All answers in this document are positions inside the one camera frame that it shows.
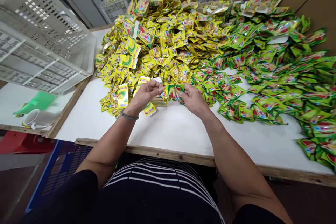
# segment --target woman's left hand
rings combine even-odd
[[[138,117],[139,113],[146,108],[148,103],[155,96],[161,94],[164,89],[165,87],[156,80],[143,83],[129,105],[125,108],[124,114],[131,117]]]

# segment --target blue plastic crate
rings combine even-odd
[[[25,213],[40,206],[70,178],[93,147],[77,146],[73,142],[57,140],[48,164],[37,184]]]

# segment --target hand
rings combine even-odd
[[[177,90],[177,93],[184,100],[185,106],[191,113],[201,117],[211,111],[197,88],[184,83],[184,91]]]
[[[129,105],[125,108],[124,114],[131,117],[138,117],[140,112],[146,108],[148,103],[155,96],[161,94],[164,89],[165,87],[156,80],[143,83]]]

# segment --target black and white striped shirt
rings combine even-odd
[[[21,223],[224,224],[205,188],[210,188],[210,180],[204,174],[202,177],[203,181],[186,163],[145,158],[121,167],[98,191],[96,174],[83,170],[72,175]],[[255,205],[243,206],[233,224],[252,222],[284,224]]]

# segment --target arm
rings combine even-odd
[[[162,84],[155,80],[144,83],[140,86],[136,96],[125,108],[124,114],[131,117],[138,117],[154,96],[164,90]],[[81,170],[92,170],[98,178],[98,189],[101,189],[112,176],[117,160],[124,152],[135,120],[119,116],[116,122],[101,137],[97,145],[90,151],[83,160],[76,172]]]
[[[254,204],[275,214],[285,223],[292,223],[258,167],[212,113],[201,93],[189,84],[184,84],[184,89],[185,93],[179,92],[179,95],[186,107],[205,126],[212,143],[216,166],[233,192],[236,210],[243,205]]]

